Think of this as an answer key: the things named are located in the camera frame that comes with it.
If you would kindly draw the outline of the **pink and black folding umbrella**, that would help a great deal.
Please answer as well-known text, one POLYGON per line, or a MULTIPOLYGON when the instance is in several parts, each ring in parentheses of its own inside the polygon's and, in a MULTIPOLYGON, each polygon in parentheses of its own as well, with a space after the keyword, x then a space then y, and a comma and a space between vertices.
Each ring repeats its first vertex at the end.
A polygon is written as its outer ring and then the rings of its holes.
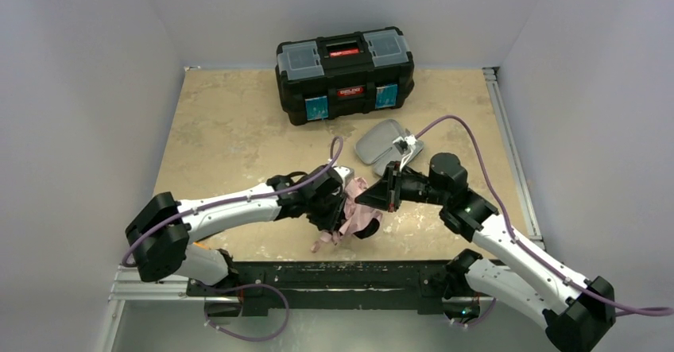
POLYGON ((312 244, 310 251, 317 253, 328 243, 338 245, 348 238, 365 239, 374 235, 380 228, 383 214, 381 211, 355 202, 369 184, 360 176, 354 177, 345 188, 346 202, 341 213, 344 219, 338 221, 335 230, 322 230, 320 236, 312 244))

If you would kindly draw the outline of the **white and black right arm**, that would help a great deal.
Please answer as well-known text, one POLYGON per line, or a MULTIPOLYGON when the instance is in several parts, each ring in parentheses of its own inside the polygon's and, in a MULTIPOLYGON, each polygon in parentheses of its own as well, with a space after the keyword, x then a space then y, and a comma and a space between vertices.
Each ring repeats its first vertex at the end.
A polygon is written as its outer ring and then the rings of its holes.
POLYGON ((588 280, 526 237, 510 230, 504 215, 468 185, 467 170, 452 153, 437 153, 428 174, 392 162, 382 178, 356 198, 356 203, 396 211, 403 201, 441 207, 439 217, 454 234, 493 254, 494 264, 465 249, 445 267, 444 298, 479 292, 526 315, 543 328, 560 351, 591 351, 612 328, 616 311, 594 298, 614 298, 604 278, 588 280))

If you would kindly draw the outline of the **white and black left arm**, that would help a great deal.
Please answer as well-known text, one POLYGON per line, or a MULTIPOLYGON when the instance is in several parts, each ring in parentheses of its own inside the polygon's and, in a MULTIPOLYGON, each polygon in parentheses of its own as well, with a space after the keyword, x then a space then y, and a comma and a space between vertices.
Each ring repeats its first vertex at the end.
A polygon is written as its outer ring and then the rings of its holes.
POLYGON ((134 267, 143 282, 171 275, 207 286, 235 280, 231 255, 200 246, 205 238, 237 226, 301 216, 319 230, 332 230, 343 219, 352 168, 320 165, 310 173, 275 175, 254 187, 206 199, 176 200, 167 191, 155 195, 125 229, 134 267))

